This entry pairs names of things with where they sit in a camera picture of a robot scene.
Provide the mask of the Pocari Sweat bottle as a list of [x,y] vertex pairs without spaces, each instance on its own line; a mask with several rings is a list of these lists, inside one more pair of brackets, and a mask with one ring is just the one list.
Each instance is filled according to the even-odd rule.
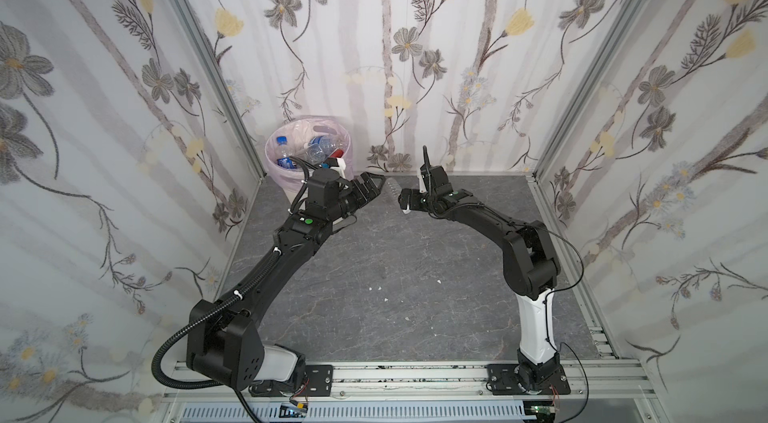
[[344,150],[344,139],[340,135],[318,135],[313,137],[308,146],[307,158],[311,164],[320,164],[337,150]]

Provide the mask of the Pepsi blue label bottle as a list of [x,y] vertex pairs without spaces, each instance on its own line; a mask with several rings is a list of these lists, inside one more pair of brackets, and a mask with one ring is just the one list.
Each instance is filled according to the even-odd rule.
[[277,157],[276,164],[286,170],[298,170],[298,165],[293,161],[293,157],[301,150],[292,140],[286,136],[278,136],[275,139]]

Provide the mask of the clear ribbed bottle white cap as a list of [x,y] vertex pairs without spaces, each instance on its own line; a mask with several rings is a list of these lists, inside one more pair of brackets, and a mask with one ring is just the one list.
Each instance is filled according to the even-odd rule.
[[409,214],[411,212],[412,190],[403,188],[395,178],[387,178],[385,187],[398,209],[403,214]]

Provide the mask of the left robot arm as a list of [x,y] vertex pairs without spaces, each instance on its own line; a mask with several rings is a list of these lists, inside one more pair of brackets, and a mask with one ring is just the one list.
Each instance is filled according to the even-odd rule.
[[294,274],[334,234],[334,223],[355,215],[382,192],[385,177],[364,172],[352,180],[320,168],[307,181],[306,200],[273,234],[273,245],[231,292],[190,312],[186,365],[205,376],[204,388],[242,391],[261,381],[303,383],[304,357],[280,345],[266,345],[259,327]]

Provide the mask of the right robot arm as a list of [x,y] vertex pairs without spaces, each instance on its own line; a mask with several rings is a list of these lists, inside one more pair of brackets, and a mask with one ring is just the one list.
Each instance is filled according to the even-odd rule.
[[453,188],[440,166],[424,164],[421,176],[422,189],[397,191],[401,210],[425,212],[435,219],[465,225],[500,248],[504,281],[516,295],[520,318],[517,386],[524,393],[542,392],[562,369],[551,321],[561,265],[550,232],[540,221],[515,220],[471,192]]

